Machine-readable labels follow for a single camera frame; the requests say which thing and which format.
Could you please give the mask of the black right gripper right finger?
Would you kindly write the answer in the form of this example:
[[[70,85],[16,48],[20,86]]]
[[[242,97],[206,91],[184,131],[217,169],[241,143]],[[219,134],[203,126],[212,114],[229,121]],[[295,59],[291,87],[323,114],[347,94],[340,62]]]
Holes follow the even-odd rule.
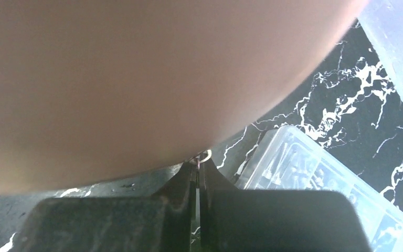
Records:
[[[349,200],[333,191],[241,190],[199,166],[205,251],[370,251]]]

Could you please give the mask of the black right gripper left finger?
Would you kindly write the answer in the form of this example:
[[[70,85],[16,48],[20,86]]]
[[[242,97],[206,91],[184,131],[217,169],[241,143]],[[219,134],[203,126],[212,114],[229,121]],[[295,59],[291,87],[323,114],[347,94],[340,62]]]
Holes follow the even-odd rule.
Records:
[[[197,166],[184,163],[148,197],[48,198],[13,251],[190,251]]]

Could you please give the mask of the pink hard-shell suitcase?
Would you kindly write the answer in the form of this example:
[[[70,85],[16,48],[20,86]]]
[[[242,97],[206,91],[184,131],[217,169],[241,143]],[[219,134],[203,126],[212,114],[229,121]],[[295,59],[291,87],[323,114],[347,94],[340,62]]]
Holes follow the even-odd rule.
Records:
[[[0,194],[177,164],[296,89],[366,1],[0,1]]]

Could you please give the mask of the clear plastic screw box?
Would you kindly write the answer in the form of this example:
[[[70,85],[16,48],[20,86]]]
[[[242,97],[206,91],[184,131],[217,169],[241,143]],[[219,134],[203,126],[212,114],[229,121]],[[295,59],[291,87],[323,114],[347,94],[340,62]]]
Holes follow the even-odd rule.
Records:
[[[403,251],[403,212],[295,126],[266,132],[236,186],[340,192],[353,204],[372,251]]]

